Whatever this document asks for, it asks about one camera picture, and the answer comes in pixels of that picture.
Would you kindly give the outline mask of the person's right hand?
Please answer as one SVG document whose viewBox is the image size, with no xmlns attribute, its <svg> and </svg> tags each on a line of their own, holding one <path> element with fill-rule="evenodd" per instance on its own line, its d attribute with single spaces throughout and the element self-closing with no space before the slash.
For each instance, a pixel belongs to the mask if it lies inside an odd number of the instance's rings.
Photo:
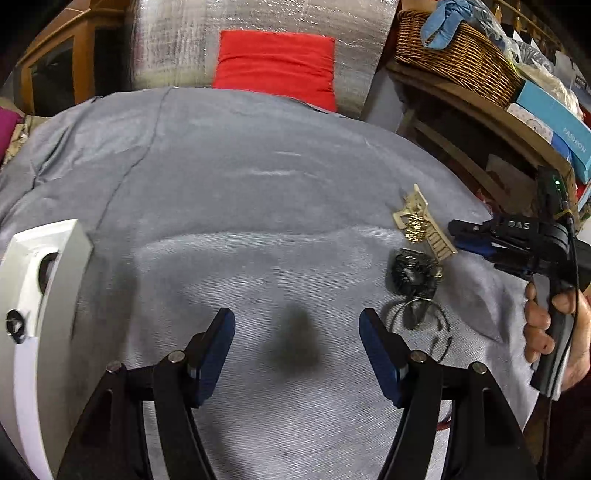
<svg viewBox="0 0 591 480">
<path fill-rule="evenodd" d="M 536 301 L 536 287 L 529 283 L 525 289 L 527 299 L 524 314 L 526 324 L 524 337 L 526 339 L 525 359 L 528 363 L 536 362 L 542 354 L 550 354 L 555 347 L 555 341 L 546 333 L 551 325 L 549 313 Z M 590 370 L 590 298 L 584 292 L 579 292 L 579 303 L 576 303 L 575 293 L 570 290 L 554 297 L 552 304 L 564 314 L 573 314 L 578 310 L 569 359 L 564 373 L 562 390 L 568 390 L 581 382 Z"/>
</svg>

